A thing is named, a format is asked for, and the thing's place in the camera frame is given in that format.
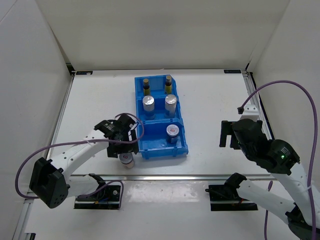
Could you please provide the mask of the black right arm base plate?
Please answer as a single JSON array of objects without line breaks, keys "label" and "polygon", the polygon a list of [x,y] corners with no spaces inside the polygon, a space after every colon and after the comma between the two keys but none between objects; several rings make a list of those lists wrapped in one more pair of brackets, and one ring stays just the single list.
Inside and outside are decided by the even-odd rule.
[{"label": "black right arm base plate", "polygon": [[210,210],[212,212],[257,211],[258,206],[247,199],[239,197],[236,192],[224,184],[209,185],[205,189],[209,194]]}]

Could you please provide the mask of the yellow label bottle gold cap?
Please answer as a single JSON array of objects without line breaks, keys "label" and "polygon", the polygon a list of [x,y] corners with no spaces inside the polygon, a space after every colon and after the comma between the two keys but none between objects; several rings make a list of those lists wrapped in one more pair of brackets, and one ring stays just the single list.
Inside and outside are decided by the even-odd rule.
[{"label": "yellow label bottle gold cap", "polygon": [[172,77],[167,75],[165,78],[164,93],[169,95],[172,93]]}]

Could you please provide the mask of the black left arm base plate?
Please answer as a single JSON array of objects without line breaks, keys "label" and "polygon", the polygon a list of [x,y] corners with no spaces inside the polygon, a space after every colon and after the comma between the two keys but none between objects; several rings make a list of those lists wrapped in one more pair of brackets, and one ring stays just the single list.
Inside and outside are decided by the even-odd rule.
[{"label": "black left arm base plate", "polygon": [[86,197],[77,197],[73,208],[76,210],[119,210],[122,205],[124,183],[113,180],[106,183],[98,193]]}]

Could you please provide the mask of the blue bin near compartment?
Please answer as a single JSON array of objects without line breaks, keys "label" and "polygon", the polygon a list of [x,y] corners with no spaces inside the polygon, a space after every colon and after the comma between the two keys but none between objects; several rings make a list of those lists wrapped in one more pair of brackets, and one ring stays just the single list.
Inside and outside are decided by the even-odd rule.
[{"label": "blue bin near compartment", "polygon": [[[159,157],[177,157],[187,155],[189,148],[185,136],[185,127],[181,119],[166,118],[164,120],[146,120],[137,128],[137,135],[142,137],[138,141],[139,153],[143,159]],[[174,143],[168,139],[168,126],[175,125],[178,133]]]}]

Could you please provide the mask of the aluminium table frame rail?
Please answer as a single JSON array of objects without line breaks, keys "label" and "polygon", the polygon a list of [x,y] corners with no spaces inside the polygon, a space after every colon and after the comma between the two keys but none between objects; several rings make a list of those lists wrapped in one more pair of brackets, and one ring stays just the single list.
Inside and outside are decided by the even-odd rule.
[{"label": "aluminium table frame rail", "polygon": [[[177,97],[175,116],[165,117],[165,81],[172,77],[172,95]],[[244,71],[219,70],[94,70],[77,71],[59,122],[57,140],[48,159],[71,148],[103,120],[129,113],[141,122],[143,79],[149,79],[155,101],[155,118],[183,121],[188,154],[176,157],[142,158],[133,154],[134,167],[102,150],[72,175],[99,175],[106,183],[122,181],[119,210],[74,209],[76,197],[49,208],[34,193],[26,229],[38,240],[260,240],[263,220],[269,212],[211,211],[209,185],[224,185],[234,173],[260,188],[291,200],[269,172],[248,160],[240,149],[219,147],[221,122],[242,119],[262,121],[260,107],[250,104],[255,91],[247,88]],[[288,225],[271,213],[269,238],[298,239]]]}]

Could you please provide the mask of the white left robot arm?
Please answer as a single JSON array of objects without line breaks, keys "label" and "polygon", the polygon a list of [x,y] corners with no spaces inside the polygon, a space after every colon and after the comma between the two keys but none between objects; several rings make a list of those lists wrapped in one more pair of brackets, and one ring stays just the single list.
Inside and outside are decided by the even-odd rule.
[{"label": "white left robot arm", "polygon": [[106,150],[110,158],[139,151],[139,137],[134,126],[141,120],[131,113],[118,114],[115,119],[103,120],[94,126],[82,141],[71,142],[63,153],[49,160],[38,159],[33,167],[29,188],[50,209],[65,199],[76,197],[102,202],[107,183],[97,174],[74,177],[73,173],[86,161]]}]

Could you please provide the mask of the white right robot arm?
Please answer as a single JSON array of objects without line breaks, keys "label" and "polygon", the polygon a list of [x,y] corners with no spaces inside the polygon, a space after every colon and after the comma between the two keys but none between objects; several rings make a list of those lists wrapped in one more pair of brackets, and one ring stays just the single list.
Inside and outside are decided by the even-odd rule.
[{"label": "white right robot arm", "polygon": [[280,197],[255,185],[239,173],[232,174],[224,183],[224,193],[230,200],[239,197],[254,202],[273,213],[300,240],[320,238],[320,192],[308,184],[308,176],[293,147],[280,139],[268,139],[262,131],[262,121],[244,118],[238,121],[222,121],[221,148],[230,146],[241,150],[245,157],[265,169],[291,196]]}]

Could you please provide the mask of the red label spice jar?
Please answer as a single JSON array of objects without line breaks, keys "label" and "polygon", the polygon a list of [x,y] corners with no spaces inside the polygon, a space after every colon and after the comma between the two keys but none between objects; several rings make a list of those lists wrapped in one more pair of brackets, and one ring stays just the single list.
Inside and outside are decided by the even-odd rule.
[{"label": "red label spice jar", "polygon": [[175,144],[178,141],[180,129],[175,124],[170,124],[166,128],[166,141],[169,144]]},{"label": "red label spice jar", "polygon": [[134,157],[131,152],[119,154],[119,160],[127,169],[131,169],[135,166]]}]

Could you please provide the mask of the blue label shaker silver lid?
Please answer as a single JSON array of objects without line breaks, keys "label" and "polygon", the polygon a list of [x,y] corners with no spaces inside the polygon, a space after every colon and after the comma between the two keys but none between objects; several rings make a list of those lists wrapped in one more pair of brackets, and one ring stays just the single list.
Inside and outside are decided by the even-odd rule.
[{"label": "blue label shaker silver lid", "polygon": [[164,115],[166,118],[174,118],[175,117],[177,102],[178,102],[178,99],[174,94],[168,94],[165,97]]}]

